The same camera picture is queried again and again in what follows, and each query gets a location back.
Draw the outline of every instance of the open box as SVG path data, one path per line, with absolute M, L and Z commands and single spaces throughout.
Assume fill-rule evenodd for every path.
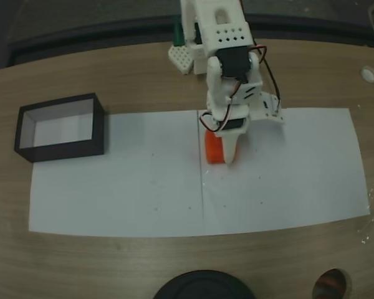
M 94 93 L 20 107 L 14 150 L 29 162 L 104 154 L 104 117 Z

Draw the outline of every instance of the white paper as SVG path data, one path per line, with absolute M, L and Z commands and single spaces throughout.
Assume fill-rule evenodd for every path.
M 368 214 L 349 110 L 286 109 L 284 119 L 284 126 L 252 122 L 230 167 L 203 159 L 206 234 L 285 229 Z
M 109 116 L 103 156 L 35 163 L 29 229 L 203 235 L 196 111 Z
M 33 146 L 92 139 L 93 113 L 36 122 Z
M 286 109 L 284 118 L 252 122 L 229 167 L 206 163 L 196 111 L 111 115 L 105 155 L 35 163 L 29 228 L 176 237 L 368 214 L 349 110 Z

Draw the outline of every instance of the white robotic arm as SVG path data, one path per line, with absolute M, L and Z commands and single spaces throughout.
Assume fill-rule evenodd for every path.
M 200 118 L 207 129 L 207 160 L 229 164 L 250 121 L 283 122 L 280 102 L 262 91 L 260 61 L 251 52 L 261 47 L 254 46 L 239 0 L 181 0 L 181 12 L 194 72 L 207 73 L 208 111 Z M 194 41 L 196 22 L 202 44 Z

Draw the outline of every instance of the green object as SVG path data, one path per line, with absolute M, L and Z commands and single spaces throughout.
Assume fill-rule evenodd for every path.
M 181 47 L 185 45 L 185 34 L 183 33 L 183 26 L 181 25 L 181 18 L 180 16 L 175 17 L 174 21 L 174 36 L 173 36 L 173 45 L 175 47 Z

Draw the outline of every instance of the wooden table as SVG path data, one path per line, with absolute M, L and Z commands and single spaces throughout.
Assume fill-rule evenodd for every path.
M 374 49 L 320 42 L 262 40 L 287 107 L 347 107 L 355 124 L 368 189 L 374 192 Z M 28 231 L 32 164 L 14 150 L 22 105 L 97 93 L 111 113 L 204 108 L 204 77 L 181 75 L 168 43 L 70 54 L 0 70 L 0 298 L 153 298 L 171 278 L 220 270 L 261 298 L 311 298 L 331 268 L 348 277 L 351 298 L 374 298 L 374 223 L 369 217 L 252 234 L 130 239 Z M 269 84 L 265 69 L 264 80 Z

